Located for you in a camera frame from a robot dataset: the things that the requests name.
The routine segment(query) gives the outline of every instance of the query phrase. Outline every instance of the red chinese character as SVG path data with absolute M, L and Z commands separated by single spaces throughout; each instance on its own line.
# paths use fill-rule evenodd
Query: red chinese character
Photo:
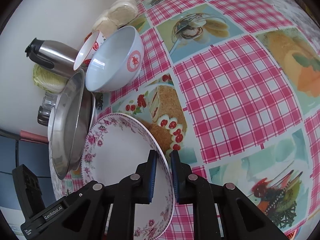
M 138 58 L 132 57 L 132 63 L 134 64 L 134 66 L 136 66 L 139 63 Z

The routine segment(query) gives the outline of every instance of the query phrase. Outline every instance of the thermos handle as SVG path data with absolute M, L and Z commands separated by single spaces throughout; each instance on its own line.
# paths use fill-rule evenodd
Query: thermos handle
M 29 58 L 33 62 L 38 63 L 40 66 L 42 66 L 44 68 L 48 68 L 48 69 L 53 69 L 54 68 L 54 64 L 51 61 L 46 60 L 46 59 L 44 59 L 42 57 L 39 57 L 32 50 L 30 51 Z

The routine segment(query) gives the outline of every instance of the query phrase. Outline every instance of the cabbage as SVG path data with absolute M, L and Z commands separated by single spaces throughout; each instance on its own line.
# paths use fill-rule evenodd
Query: cabbage
M 67 84 L 67 79 L 54 74 L 39 64 L 33 67 L 33 82 L 36 86 L 50 93 L 60 93 Z

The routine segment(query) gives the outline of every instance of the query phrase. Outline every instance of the small bowl with red rim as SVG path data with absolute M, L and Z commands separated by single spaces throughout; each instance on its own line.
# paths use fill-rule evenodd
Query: small bowl with red rim
M 92 34 L 89 34 L 79 50 L 75 64 L 73 65 L 73 70 L 77 70 L 80 67 L 83 68 L 83 70 L 87 70 L 93 55 L 105 40 L 106 38 L 101 31 L 95 31 Z

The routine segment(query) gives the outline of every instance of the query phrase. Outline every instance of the large white bowl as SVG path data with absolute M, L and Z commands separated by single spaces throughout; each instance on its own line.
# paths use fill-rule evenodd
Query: large white bowl
M 150 205 L 136 205 L 135 240 L 156 239 L 173 216 L 171 173 L 158 143 L 140 122 L 126 114 L 113 113 L 100 118 L 90 129 L 82 154 L 84 184 L 96 180 L 108 186 L 135 173 L 137 166 L 148 160 L 151 149 L 159 156 L 154 195 Z
M 91 92 L 110 92 L 132 82 L 140 73 L 144 47 L 137 30 L 126 26 L 117 30 L 93 55 L 85 77 Z

